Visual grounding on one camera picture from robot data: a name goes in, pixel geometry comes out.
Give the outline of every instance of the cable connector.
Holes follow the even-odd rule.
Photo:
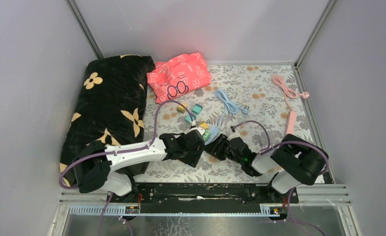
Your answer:
[[[249,114],[249,106],[244,106],[241,110],[245,115]]]

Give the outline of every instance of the small box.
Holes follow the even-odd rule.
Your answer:
[[[198,125],[204,129],[208,129],[208,125],[204,121],[200,122]]]
[[[196,116],[194,115],[194,114],[191,114],[192,115],[192,117],[193,117],[193,120],[196,120]],[[185,120],[188,122],[188,123],[190,123],[192,120],[190,119],[190,115],[187,115],[186,117],[185,117]]]
[[[205,141],[207,141],[209,137],[210,137],[210,131],[206,129],[205,134],[203,135],[203,138],[205,139]]]
[[[203,110],[203,107],[200,106],[199,104],[196,104],[194,105],[193,109],[192,109],[192,112],[196,115],[200,114],[200,112],[202,112]]]
[[[182,106],[179,105],[179,106],[177,107],[177,111],[180,112],[180,113],[182,113],[182,114],[184,114],[185,109],[184,109]]]

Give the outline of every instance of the gray floor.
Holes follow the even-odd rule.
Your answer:
[[[292,207],[293,216],[321,228],[328,236],[345,235],[338,211],[331,207]],[[64,236],[95,236],[99,216],[70,215]],[[127,225],[116,216],[104,217],[102,236],[128,236]],[[304,236],[294,223],[272,223],[264,217],[137,217],[130,221],[135,236]],[[305,228],[314,236],[316,230]]]

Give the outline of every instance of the black floral cushion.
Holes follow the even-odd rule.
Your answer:
[[[89,63],[62,146],[61,172],[93,141],[113,146],[143,141],[147,73],[154,69],[149,56],[122,55]],[[118,172],[134,176],[143,174],[147,166],[148,162],[141,163]],[[72,170],[64,182],[68,186],[75,184]]]

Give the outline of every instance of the floral tablecloth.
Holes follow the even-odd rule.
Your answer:
[[[229,99],[240,107],[250,107],[245,115],[226,114],[222,119],[220,133],[230,135],[230,126],[245,120],[256,120],[263,124],[269,133],[273,144],[282,140],[288,116],[288,107],[284,102],[283,91],[271,81],[273,75],[284,77],[286,84],[297,89],[296,80],[290,65],[210,65],[208,67],[213,76],[210,86],[197,89],[177,101],[192,108],[194,104],[203,106],[203,111],[197,120],[205,121],[209,126],[217,125],[222,115],[224,104],[214,95],[216,89],[226,92]],[[309,122],[300,99],[293,99],[290,105],[297,112],[295,135],[312,142]],[[144,115],[145,137],[150,140],[153,135],[153,119],[158,107],[155,95],[148,88],[147,110]],[[180,133],[189,129],[185,121],[187,113],[176,111],[176,104],[166,104],[158,115],[158,134]],[[263,130],[253,123],[242,125],[239,129],[244,141],[251,150],[259,151],[267,146],[267,138]],[[241,170],[240,165],[226,159],[219,161],[203,153],[196,168],[192,168],[180,161],[151,162],[143,175],[135,176],[137,182],[212,182],[212,183],[268,183],[275,172],[266,173],[260,177],[250,177]],[[320,176],[316,183],[323,183]]]

